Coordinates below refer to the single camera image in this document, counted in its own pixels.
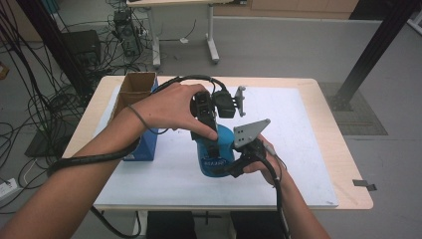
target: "blue container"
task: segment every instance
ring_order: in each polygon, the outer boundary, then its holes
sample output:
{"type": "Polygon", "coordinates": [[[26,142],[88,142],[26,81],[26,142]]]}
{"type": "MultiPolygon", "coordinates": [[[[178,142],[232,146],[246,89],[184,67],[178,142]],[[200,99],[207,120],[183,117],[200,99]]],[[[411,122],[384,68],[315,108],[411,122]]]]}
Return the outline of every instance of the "blue container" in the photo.
{"type": "MultiPolygon", "coordinates": [[[[158,87],[157,78],[153,79],[151,91],[158,87]]],[[[139,145],[128,156],[123,158],[123,161],[153,161],[155,156],[155,147],[157,145],[158,128],[151,128],[147,130],[141,137],[139,145]]]]}
{"type": "Polygon", "coordinates": [[[221,169],[223,166],[235,160],[233,153],[234,134],[227,127],[217,125],[218,131],[218,146],[220,151],[219,157],[209,157],[207,149],[203,143],[202,138],[196,139],[198,148],[198,160],[201,171],[204,175],[209,177],[224,177],[230,175],[229,173],[215,173],[216,169],[221,169]]]}

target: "black pole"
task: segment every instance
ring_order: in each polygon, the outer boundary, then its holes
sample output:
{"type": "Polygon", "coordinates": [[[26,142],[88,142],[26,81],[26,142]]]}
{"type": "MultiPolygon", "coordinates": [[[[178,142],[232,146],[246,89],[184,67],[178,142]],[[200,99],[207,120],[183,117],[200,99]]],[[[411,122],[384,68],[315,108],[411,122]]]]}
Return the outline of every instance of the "black pole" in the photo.
{"type": "Polygon", "coordinates": [[[338,92],[335,96],[328,99],[332,110],[347,111],[349,109],[349,102],[353,98],[353,95],[403,28],[404,24],[406,24],[419,1],[400,0],[396,2],[393,9],[390,10],[376,30],[338,92]]]}
{"type": "Polygon", "coordinates": [[[43,39],[43,42],[49,48],[62,71],[74,86],[76,92],[81,97],[82,104],[87,105],[94,93],[93,87],[89,83],[81,66],[78,65],[75,57],[66,46],[61,31],[41,0],[16,1],[43,39]]]}

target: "blue box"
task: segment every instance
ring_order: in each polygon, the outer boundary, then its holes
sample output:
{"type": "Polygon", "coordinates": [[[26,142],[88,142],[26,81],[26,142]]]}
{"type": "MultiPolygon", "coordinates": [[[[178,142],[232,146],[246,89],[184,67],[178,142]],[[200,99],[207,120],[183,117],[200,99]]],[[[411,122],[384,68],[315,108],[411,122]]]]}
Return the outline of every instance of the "blue box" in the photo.
{"type": "MultiPolygon", "coordinates": [[[[151,91],[158,87],[155,73],[127,73],[118,92],[113,115],[116,116],[128,105],[135,104],[147,98],[151,91]]],[[[157,143],[157,128],[147,130],[141,137],[134,152],[124,157],[124,161],[153,161],[157,143]]]]}

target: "electronic equipment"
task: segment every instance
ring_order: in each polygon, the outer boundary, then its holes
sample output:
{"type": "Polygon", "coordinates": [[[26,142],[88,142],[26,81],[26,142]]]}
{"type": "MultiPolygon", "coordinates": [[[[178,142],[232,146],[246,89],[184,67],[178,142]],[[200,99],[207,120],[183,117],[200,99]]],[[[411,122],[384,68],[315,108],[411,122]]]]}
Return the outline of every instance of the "electronic equipment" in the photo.
{"type": "Polygon", "coordinates": [[[115,11],[113,21],[115,26],[114,34],[118,37],[123,47],[124,55],[127,57],[140,55],[139,30],[133,26],[130,10],[115,11]]]}
{"type": "Polygon", "coordinates": [[[83,67],[100,64],[102,46],[95,30],[62,33],[63,40],[83,67]]]}

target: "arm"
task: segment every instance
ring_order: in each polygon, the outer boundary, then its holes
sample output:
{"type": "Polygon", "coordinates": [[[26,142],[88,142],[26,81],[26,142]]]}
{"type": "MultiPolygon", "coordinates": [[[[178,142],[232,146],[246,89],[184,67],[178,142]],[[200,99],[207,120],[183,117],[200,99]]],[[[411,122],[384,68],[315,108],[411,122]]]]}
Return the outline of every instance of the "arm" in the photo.
{"type": "MultiPolygon", "coordinates": [[[[260,139],[273,147],[265,138],[260,136],[260,139]]],[[[301,193],[295,185],[295,182],[273,156],[267,153],[267,161],[271,163],[277,175],[282,174],[282,201],[283,210],[286,216],[286,221],[292,238],[329,238],[325,229],[319,224],[313,213],[306,205],[301,193]]],[[[270,184],[273,184],[273,179],[262,162],[254,162],[244,168],[244,172],[251,173],[261,170],[264,178],[270,184]]]]}
{"type": "MultiPolygon", "coordinates": [[[[192,96],[201,91],[206,91],[201,85],[172,84],[133,107],[151,127],[185,128],[216,139],[217,133],[190,112],[192,96]]],[[[118,151],[145,131],[136,115],[124,109],[75,156],[118,151]]],[[[1,229],[0,238],[70,238],[118,163],[114,160],[59,170],[1,229]]]]}

